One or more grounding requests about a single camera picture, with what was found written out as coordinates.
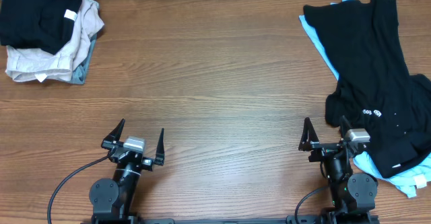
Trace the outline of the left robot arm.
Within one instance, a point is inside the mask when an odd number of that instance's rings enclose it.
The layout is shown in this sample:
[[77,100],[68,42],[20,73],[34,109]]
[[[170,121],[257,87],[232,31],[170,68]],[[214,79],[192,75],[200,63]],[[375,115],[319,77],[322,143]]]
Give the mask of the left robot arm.
[[164,165],[164,130],[158,139],[156,155],[151,158],[145,156],[145,139],[127,137],[120,140],[124,125],[122,119],[101,143],[101,148],[108,151],[107,159],[117,166],[113,177],[101,178],[90,188],[92,223],[140,222],[140,217],[131,212],[131,205],[141,173]]

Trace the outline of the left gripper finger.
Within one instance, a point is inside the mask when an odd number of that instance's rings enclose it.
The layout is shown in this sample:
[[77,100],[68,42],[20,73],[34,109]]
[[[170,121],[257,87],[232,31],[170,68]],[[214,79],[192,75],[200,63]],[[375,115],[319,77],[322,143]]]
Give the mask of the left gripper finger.
[[125,119],[123,118],[117,126],[103,139],[103,143],[114,143],[120,140],[123,127],[125,125]]
[[157,149],[156,149],[156,157],[155,157],[154,163],[156,165],[163,166],[164,160],[165,160],[164,128],[162,128],[159,139],[158,139],[158,144],[157,144]]

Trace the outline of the black t-shirt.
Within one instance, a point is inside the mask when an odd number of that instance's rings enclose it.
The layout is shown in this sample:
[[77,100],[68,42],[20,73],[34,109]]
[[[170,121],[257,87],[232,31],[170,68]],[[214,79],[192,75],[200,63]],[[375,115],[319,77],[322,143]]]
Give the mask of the black t-shirt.
[[82,0],[2,0],[1,45],[59,52],[71,40]]

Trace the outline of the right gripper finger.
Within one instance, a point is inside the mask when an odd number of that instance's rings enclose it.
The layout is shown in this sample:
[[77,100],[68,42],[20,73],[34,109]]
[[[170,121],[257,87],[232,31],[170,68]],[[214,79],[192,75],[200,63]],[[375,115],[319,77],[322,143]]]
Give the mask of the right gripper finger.
[[312,151],[319,146],[319,138],[309,117],[304,119],[304,127],[298,149],[300,151]]
[[346,133],[352,128],[349,120],[345,117],[345,115],[341,116],[339,119],[339,131],[341,134],[341,138],[344,139],[346,136]]

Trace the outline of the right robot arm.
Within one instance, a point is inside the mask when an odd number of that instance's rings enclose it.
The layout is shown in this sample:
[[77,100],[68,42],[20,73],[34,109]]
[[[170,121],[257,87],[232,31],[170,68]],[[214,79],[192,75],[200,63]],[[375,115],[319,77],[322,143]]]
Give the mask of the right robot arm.
[[[350,159],[363,153],[370,135],[363,128],[353,128],[347,118],[340,118],[341,138],[336,143],[321,143],[310,118],[304,119],[304,127],[298,146],[309,152],[308,160],[320,164],[321,174],[327,185],[313,190],[303,197],[294,212],[295,223],[378,223],[378,217],[370,211],[375,208],[378,180],[367,173],[353,172]],[[314,194],[328,189],[332,207],[323,208],[319,215],[299,216],[301,205]]]

